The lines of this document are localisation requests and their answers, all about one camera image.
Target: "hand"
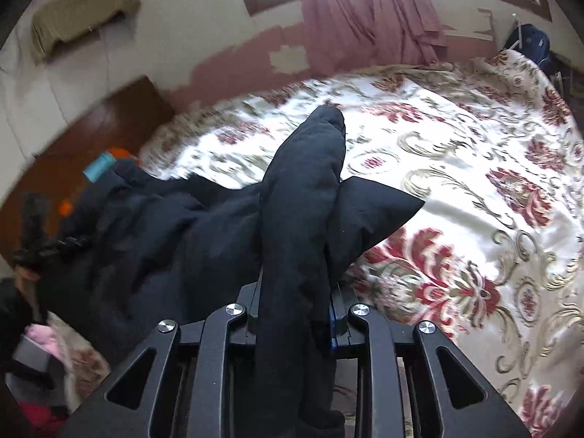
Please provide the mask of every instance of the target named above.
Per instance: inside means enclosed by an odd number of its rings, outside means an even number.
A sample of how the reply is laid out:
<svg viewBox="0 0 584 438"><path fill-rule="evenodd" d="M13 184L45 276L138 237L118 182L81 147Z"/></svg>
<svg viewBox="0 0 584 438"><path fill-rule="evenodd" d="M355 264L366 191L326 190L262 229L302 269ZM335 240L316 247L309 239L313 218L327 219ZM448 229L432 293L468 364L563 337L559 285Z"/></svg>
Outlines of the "hand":
<svg viewBox="0 0 584 438"><path fill-rule="evenodd" d="M40 280L40 275L32 270L25 269L24 267L16 267L14 286L22 295L26 298L29 304L32 306L34 297L34 284Z"/></svg>

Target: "orange object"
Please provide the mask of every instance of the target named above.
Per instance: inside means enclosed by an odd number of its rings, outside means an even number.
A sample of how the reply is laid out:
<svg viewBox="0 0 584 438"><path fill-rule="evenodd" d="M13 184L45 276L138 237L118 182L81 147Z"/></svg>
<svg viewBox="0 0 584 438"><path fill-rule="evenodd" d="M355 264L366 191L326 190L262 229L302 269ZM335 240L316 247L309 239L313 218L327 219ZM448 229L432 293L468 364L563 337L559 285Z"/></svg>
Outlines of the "orange object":
<svg viewBox="0 0 584 438"><path fill-rule="evenodd" d="M65 200L59 206L59 215L61 217L69 217L73 212L73 204L68 200Z"/></svg>
<svg viewBox="0 0 584 438"><path fill-rule="evenodd" d="M108 148L107 152L112 155L115 159L133 159L138 166L142 166L142 162L134 155L132 155L128 150L124 148Z"/></svg>
<svg viewBox="0 0 584 438"><path fill-rule="evenodd" d="M134 158L134 156L124 148L108 148L107 152L115 159Z"/></svg>

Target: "white wall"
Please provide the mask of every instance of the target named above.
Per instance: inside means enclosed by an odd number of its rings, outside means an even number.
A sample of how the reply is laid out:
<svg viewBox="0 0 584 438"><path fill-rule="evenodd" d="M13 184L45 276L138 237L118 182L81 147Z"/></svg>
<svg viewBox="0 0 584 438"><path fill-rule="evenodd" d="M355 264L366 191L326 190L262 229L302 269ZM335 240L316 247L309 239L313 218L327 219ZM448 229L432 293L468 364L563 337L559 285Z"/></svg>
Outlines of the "white wall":
<svg viewBox="0 0 584 438"><path fill-rule="evenodd" d="M574 66L584 69L584 44L554 0L548 0L553 21L500 0L432 0L432 2L443 24L469 35L491 28L488 16L478 11L478 8L489 9L493 14L495 41L499 48L503 47L514 28L513 13L516 13L523 24L531 23L548 34L553 51L570 59Z"/></svg>
<svg viewBox="0 0 584 438"><path fill-rule="evenodd" d="M134 21L96 32L75 51L35 66L30 57L30 20L49 0L34 0L0 52L0 199L33 153L89 106L123 84L147 74L161 89L189 80L196 64L273 26L302 21L299 1L250 17L243 0L141 0ZM498 0L433 0L440 19L462 33L490 28L478 8L494 16L499 46L512 13L548 32L553 49L584 68L584 45L553 0L553 23Z"/></svg>

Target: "beige cloth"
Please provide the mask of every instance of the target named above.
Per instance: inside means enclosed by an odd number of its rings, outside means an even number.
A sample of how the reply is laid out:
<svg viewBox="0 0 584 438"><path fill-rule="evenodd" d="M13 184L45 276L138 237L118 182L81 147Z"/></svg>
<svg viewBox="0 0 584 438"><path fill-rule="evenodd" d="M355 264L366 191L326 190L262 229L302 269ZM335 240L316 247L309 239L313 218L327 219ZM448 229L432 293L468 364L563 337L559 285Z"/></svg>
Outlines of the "beige cloth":
<svg viewBox="0 0 584 438"><path fill-rule="evenodd" d="M109 375L109 364L87 339L55 313L49 312L48 323L62 351L65 399L69 412L73 413Z"/></svg>
<svg viewBox="0 0 584 438"><path fill-rule="evenodd" d="M140 0L53 0L33 16L32 55L49 57L58 42L71 42L103 26L118 14L138 12Z"/></svg>

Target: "black metal frame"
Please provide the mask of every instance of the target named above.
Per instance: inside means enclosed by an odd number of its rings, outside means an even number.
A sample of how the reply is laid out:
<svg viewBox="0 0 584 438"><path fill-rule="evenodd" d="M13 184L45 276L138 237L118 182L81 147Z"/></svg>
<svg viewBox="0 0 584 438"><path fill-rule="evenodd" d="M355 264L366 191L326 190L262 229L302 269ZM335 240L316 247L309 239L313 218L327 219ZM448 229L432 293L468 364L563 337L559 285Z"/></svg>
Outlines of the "black metal frame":
<svg viewBox="0 0 584 438"><path fill-rule="evenodd" d="M70 417L59 438L237 436L233 361L253 356L260 290L261 282L241 289L240 314L225 307L205 321L154 330ZM356 303L350 288L335 288L331 352L335 358L358 358L356 438L404 437L398 356L404 359L416 437L530 436L433 323L408 326ZM139 364L146 352L150 362L144 373ZM124 403L125 388L135 406Z"/></svg>

